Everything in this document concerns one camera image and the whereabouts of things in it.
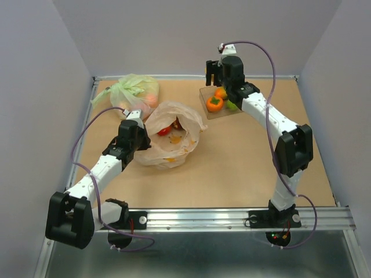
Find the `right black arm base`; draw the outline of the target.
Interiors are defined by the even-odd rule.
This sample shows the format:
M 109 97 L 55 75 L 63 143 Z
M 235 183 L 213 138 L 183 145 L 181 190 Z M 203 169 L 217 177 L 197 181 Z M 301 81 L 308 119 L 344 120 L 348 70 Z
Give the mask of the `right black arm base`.
M 244 219 L 244 226 L 252 229 L 268 229 L 265 236 L 274 246 L 285 248 L 291 240 L 291 229 L 301 228 L 299 212 L 295 208 L 277 211 L 275 208 L 252 210 Z

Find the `green smooth fruit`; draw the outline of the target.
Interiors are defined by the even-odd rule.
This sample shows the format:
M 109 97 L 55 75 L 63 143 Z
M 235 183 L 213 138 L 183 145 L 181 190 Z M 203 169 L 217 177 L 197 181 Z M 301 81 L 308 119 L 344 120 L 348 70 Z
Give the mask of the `green smooth fruit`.
M 218 87 L 215 92 L 214 92 L 214 95 L 216 97 L 220 97 L 222 99 L 226 99 L 228 96 L 227 96 L 227 93 L 225 91 L 225 89 L 223 87 Z

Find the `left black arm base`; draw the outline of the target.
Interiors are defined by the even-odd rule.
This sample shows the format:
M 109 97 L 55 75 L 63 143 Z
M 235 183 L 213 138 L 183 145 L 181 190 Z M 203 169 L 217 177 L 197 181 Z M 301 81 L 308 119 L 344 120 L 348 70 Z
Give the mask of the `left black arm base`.
M 146 211 L 127 211 L 124 216 L 116 222 L 110 223 L 109 226 L 117 230 L 126 230 L 126 233 L 134 234 L 135 230 L 147 229 L 147 215 Z M 108 243 L 116 248 L 127 248 L 133 241 L 131 236 L 121 235 L 116 232 L 109 232 Z

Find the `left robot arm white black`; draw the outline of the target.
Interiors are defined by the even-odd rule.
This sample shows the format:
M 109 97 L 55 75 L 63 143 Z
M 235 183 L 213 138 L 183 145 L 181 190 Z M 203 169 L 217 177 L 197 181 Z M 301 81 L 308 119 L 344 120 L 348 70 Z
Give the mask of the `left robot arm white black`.
M 101 228 L 126 225 L 132 229 L 128 204 L 107 199 L 101 202 L 102 190 L 133 160 L 136 151 L 150 147 L 150 139 L 140 119 L 126 119 L 118 135 L 103 151 L 92 169 L 65 192 L 55 192 L 49 201 L 45 236 L 50 240 L 84 249 Z

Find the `red orange fruit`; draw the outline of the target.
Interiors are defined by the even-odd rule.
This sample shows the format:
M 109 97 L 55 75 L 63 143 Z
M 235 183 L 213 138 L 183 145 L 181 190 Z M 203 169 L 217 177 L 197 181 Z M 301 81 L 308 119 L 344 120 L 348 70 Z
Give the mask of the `red orange fruit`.
M 160 130 L 159 132 L 157 132 L 157 135 L 159 135 L 159 136 L 166 136 L 166 135 L 168 135 L 171 132 L 171 129 L 172 129 L 171 126 L 168 126 L 166 128 L 163 128 L 162 130 Z

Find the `green bumpy fruit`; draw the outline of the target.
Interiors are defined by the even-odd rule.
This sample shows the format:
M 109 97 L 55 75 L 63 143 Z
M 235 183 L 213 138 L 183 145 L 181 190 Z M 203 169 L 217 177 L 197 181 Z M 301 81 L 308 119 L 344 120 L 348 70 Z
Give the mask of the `green bumpy fruit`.
M 231 102 L 230 100 L 228 100 L 226 102 L 226 107 L 227 109 L 229 109 L 230 111 L 236 111 L 238 109 L 238 107 L 233 103 Z

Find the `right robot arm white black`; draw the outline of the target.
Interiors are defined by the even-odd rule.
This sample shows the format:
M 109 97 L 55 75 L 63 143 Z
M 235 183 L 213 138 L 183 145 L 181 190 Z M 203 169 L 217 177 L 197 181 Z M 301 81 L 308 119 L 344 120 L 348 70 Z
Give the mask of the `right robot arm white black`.
M 280 226 L 288 218 L 286 210 L 295 204 L 297 186 L 313 159 L 312 129 L 288 119 L 269 104 L 260 89 L 246 81 L 243 62 L 237 56 L 208 60 L 206 85 L 225 89 L 228 100 L 266 129 L 278 176 L 267 221 Z

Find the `orange translucent plastic bag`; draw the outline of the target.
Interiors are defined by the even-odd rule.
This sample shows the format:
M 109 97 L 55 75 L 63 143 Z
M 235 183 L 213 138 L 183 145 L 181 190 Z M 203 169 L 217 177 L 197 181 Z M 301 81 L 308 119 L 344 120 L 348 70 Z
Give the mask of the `orange translucent plastic bag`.
M 178 119 L 182 130 L 171 129 L 166 136 L 157 132 Z M 183 164 L 186 157 L 197 147 L 201 133 L 208 127 L 201 115 L 194 109 L 175 101 L 164 101 L 158 105 L 145 122 L 151 139 L 151 147 L 136 151 L 134 160 L 143 166 L 157 169 L 171 169 Z

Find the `orange persimmon with green calyx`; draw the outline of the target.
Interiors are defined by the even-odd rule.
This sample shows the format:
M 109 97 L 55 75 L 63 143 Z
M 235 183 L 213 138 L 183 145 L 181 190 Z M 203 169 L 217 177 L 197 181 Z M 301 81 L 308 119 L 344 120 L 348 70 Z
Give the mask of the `orange persimmon with green calyx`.
M 223 109 L 224 100 L 218 96 L 211 96 L 206 101 L 206 109 L 209 112 L 219 112 Z

